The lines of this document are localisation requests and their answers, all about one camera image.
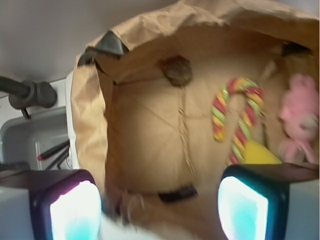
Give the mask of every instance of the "black tape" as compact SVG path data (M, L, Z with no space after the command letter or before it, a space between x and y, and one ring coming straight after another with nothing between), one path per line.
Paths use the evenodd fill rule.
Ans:
M184 199L191 198L195 195L198 195L198 192L195 189L195 187L192 185L184 186L184 187L178 189L177 191L158 194L161 201L163 201L165 203L172 203L172 202L176 202L176 201L181 201Z

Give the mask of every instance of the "glowing light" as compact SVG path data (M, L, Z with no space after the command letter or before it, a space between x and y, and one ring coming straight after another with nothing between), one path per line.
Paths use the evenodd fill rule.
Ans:
M97 187L80 182L50 205L53 240L96 240L102 203Z
M233 176L220 183L218 213L228 239L266 238L268 199Z

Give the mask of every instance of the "brown paper bag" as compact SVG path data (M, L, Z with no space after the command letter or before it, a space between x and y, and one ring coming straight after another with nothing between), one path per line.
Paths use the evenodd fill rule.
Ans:
M313 55L283 56L284 42ZM172 86L159 67L176 55L192 68L185 87ZM71 107L79 164L130 222L171 239L222 239L217 188L245 99L235 95L228 103L219 143L211 124L215 93L234 77L257 82L266 136L258 121L252 137L260 143L267 137L278 155L288 79L299 72L319 82L318 66L319 19L275 1L181 0L138 15L89 43L77 59ZM197 197L164 204L155 195L189 184Z

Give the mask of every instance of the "white ceiling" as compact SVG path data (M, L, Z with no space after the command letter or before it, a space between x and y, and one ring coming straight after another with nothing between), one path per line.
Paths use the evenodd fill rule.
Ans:
M279 1L319 15L319 0ZM130 17L175 2L0 0L0 75L48 82L64 78L86 43Z

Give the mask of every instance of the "candy cane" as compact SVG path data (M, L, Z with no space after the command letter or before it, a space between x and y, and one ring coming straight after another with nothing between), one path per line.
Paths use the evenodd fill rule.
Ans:
M262 90L256 83L244 77L232 79L216 94L212 104L213 137L216 141L224 140L227 102L235 93L244 93L247 104L232 140L228 164L243 163L246 142L251 138L250 130L263 107Z

